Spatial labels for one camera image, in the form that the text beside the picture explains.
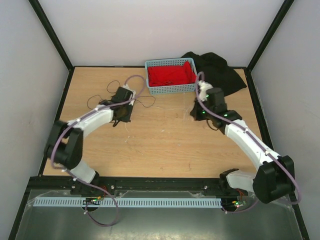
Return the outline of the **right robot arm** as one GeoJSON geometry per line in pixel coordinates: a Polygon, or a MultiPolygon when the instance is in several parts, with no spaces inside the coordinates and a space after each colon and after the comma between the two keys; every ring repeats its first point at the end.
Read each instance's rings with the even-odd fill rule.
{"type": "Polygon", "coordinates": [[[218,183],[223,194],[242,189],[254,193],[258,200],[268,204],[298,190],[293,160],[269,148],[250,130],[237,111],[229,110],[220,88],[197,85],[195,93],[196,105],[200,108],[197,113],[233,140],[256,170],[255,173],[239,169],[226,171],[225,178],[218,183]]]}

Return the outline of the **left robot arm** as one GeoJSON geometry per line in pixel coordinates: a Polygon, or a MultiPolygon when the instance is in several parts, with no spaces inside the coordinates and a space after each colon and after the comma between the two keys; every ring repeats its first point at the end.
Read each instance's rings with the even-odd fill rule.
{"type": "Polygon", "coordinates": [[[128,122],[135,102],[136,92],[129,86],[120,86],[110,100],[99,104],[84,115],[68,122],[57,120],[50,131],[44,156],[54,169],[69,173],[82,181],[82,188],[89,194],[100,188],[98,173],[83,160],[84,139],[105,124],[128,122]]]}

